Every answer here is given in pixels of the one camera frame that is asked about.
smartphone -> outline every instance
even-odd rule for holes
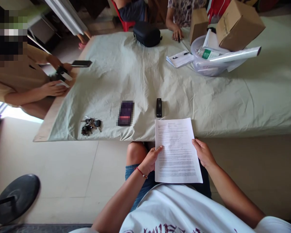
[[[133,101],[123,101],[121,103],[119,118],[117,120],[118,126],[131,126],[133,109],[134,109]]]
[[[162,99],[156,100],[156,117],[162,117]]]
[[[74,61],[72,67],[89,67],[92,64],[92,61]]]

round black base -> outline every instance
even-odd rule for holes
[[[40,189],[36,175],[23,175],[10,183],[0,195],[0,200],[14,196],[15,201],[0,205],[0,224],[8,224],[22,216],[35,201]]]

white t-shirt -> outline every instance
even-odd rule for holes
[[[82,233],[96,231],[80,229]],[[291,232],[291,224],[263,218],[250,228],[224,206],[181,184],[159,184],[125,218],[120,233]]]

light green tablecloth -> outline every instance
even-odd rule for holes
[[[132,33],[97,36],[65,98],[49,141],[154,140],[156,99],[163,120],[192,118],[199,137],[250,137],[291,133],[291,15],[263,17],[266,29],[248,46],[262,46],[257,58],[220,77],[199,76],[192,64],[175,69],[166,60],[189,49],[188,33],[178,43],[172,32],[153,48]],[[130,127],[116,126],[123,100],[135,102]],[[81,135],[84,116],[102,120],[102,132]]]

notepad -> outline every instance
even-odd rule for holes
[[[194,60],[194,57],[188,51],[184,50],[183,52],[177,53],[171,57],[166,56],[166,60],[175,68],[179,68],[191,63]]]
[[[155,181],[161,183],[203,183],[191,118],[155,120],[155,148],[163,145],[155,162]]]

